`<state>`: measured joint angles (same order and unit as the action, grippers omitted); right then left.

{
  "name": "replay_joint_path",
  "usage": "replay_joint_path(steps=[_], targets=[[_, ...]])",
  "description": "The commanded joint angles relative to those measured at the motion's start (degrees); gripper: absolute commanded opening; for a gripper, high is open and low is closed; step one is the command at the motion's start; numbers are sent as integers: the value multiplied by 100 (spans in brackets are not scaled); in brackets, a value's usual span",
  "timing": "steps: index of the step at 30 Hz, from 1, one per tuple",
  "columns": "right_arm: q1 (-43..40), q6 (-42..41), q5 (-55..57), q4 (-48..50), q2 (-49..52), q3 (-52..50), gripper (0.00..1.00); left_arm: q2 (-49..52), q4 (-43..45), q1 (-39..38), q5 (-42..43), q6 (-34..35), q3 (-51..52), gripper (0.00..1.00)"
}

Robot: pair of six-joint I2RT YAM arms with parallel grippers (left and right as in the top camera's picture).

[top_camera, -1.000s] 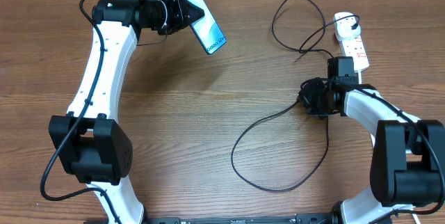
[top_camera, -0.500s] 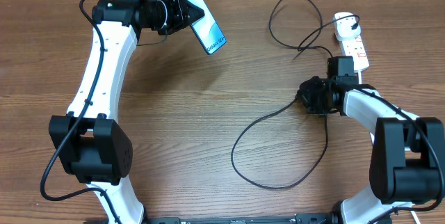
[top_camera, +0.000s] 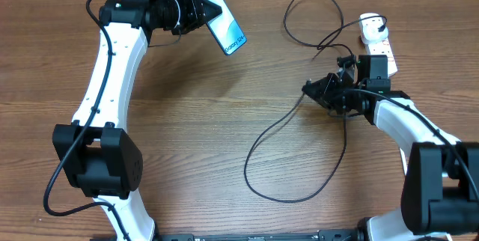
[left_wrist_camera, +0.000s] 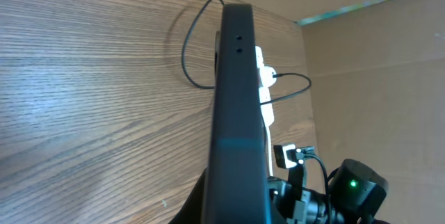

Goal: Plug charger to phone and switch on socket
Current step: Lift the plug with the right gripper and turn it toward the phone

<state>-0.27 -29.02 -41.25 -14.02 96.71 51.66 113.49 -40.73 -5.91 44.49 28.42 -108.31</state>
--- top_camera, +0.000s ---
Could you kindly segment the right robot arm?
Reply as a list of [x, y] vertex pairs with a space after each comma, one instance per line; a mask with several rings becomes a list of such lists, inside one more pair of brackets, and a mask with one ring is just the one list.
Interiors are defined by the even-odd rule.
[[436, 240], [478, 232], [478, 143], [461, 141], [391, 89], [386, 55], [338, 59], [339, 70], [302, 92], [340, 116], [362, 115], [407, 159], [400, 206], [364, 219], [357, 240]]

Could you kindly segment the Samsung Galaxy smartphone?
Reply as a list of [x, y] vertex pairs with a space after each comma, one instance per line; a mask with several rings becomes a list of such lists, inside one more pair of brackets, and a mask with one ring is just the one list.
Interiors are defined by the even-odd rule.
[[207, 26], [224, 54], [232, 55], [246, 43], [247, 38], [226, 5], [225, 0], [208, 1], [220, 6], [222, 13], [208, 21]]

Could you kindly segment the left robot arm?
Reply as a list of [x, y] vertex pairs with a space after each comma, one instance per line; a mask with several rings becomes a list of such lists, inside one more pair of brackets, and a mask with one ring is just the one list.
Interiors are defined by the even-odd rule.
[[104, 210], [117, 240], [160, 238], [141, 199], [143, 157], [126, 122], [151, 35], [161, 28], [181, 36], [221, 12], [208, 0], [106, 0], [92, 15], [100, 44], [91, 80], [71, 122], [54, 128], [52, 142], [60, 160], [56, 172]]

